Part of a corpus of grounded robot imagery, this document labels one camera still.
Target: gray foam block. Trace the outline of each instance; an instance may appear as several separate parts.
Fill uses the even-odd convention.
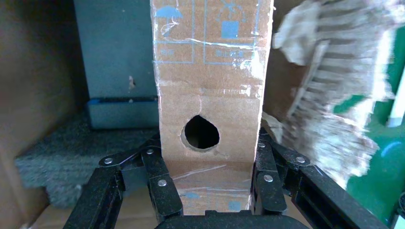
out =
[[[57,208],[72,208],[83,191],[83,185],[54,184],[46,187],[49,202]]]
[[[26,187],[87,183],[101,158],[135,149],[158,132],[92,131],[84,114],[73,118],[15,159]]]

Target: hole in cardboard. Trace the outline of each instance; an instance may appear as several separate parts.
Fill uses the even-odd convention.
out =
[[[212,123],[197,115],[183,128],[181,140],[192,150],[208,151],[219,143],[219,132]]]

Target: torn cardboard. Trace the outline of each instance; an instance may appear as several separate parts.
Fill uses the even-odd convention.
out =
[[[162,153],[186,215],[250,207],[272,9],[272,0],[151,0]],[[197,125],[187,136],[196,116],[214,133]]]

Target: white rod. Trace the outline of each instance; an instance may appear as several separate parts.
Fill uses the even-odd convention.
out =
[[[405,114],[405,69],[402,72],[401,82],[398,86],[398,92],[395,96],[394,105],[391,109],[390,117],[387,121],[387,127],[398,127],[402,124]]]

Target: green surface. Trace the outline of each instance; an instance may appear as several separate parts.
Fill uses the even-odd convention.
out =
[[[388,67],[389,82],[395,93],[404,65],[405,28],[401,28],[395,40],[393,62]],[[344,112],[361,99],[361,96],[354,96],[336,107],[335,112]],[[373,156],[368,174],[352,177],[347,186],[347,191],[355,199],[387,225],[396,209],[399,195],[405,189],[405,123],[397,128],[385,127],[392,105],[392,100],[376,104],[367,135],[378,144],[380,150]]]

